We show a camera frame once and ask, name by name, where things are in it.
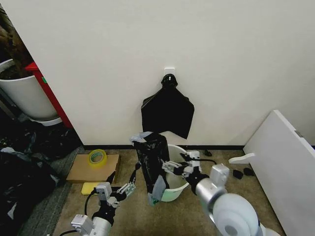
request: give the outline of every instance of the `black trash bag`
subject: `black trash bag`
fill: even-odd
[[[64,158],[81,145],[82,142],[74,129],[53,125],[36,132],[32,152],[43,153],[45,159],[51,161]]]
[[[154,205],[169,185],[166,172],[162,169],[163,162],[169,161],[167,140],[163,135],[144,132],[130,139],[137,151],[139,162],[147,186],[149,203]]]
[[[161,133],[171,131],[187,139],[194,106],[177,89],[174,75],[165,75],[162,88],[153,96],[144,99],[141,114],[143,131]]]
[[[33,121],[14,123],[2,132],[2,136],[0,148],[41,153],[47,161],[63,158],[82,145],[75,130],[66,128],[62,123],[52,126]]]
[[[3,235],[16,235],[34,206],[60,181],[47,163],[21,152],[0,152],[0,179],[0,232],[5,232]]]

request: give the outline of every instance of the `potted plant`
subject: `potted plant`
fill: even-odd
[[[0,4],[0,47],[5,61],[0,61],[0,87],[30,118],[36,121],[58,117],[55,108],[36,80],[24,68],[33,60]]]

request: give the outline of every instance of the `cardboard piece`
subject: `cardboard piece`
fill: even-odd
[[[78,154],[73,162],[68,174],[67,181],[72,183],[84,182],[104,182],[116,171],[114,182],[118,174],[120,156],[118,154],[107,155],[107,162],[102,167],[92,167],[89,162],[88,154]]]

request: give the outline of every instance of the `white planter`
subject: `white planter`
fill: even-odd
[[[0,63],[0,73],[12,65],[12,59]],[[30,118],[44,121],[58,117],[34,75],[16,80],[0,80],[0,87]]]

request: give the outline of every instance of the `yellow tape roll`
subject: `yellow tape roll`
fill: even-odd
[[[88,161],[92,167],[95,167],[95,168],[102,167],[107,162],[106,152],[102,149],[93,150],[89,154]]]

